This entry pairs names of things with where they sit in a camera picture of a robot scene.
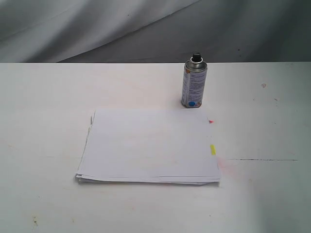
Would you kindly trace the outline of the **white paper stack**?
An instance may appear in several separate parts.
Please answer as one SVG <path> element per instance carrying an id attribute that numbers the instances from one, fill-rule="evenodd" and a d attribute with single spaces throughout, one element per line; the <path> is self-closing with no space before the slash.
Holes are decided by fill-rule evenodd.
<path id="1" fill-rule="evenodd" d="M 98 109 L 76 172 L 81 182 L 207 184 L 221 178 L 200 109 Z"/>

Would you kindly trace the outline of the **grey backdrop cloth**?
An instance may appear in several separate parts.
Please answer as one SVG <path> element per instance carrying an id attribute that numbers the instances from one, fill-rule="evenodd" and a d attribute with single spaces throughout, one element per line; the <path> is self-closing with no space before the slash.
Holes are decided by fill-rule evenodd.
<path id="1" fill-rule="evenodd" d="M 305 62 L 308 0 L 3 0 L 3 63 Z"/>

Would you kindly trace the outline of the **silver spray can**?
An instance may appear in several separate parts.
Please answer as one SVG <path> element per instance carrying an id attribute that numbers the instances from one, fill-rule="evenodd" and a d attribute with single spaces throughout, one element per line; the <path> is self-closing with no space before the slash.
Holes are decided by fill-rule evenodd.
<path id="1" fill-rule="evenodd" d="M 184 64 L 181 103 L 186 108 L 202 105 L 207 77 L 207 64 L 200 53 L 194 53 Z"/>

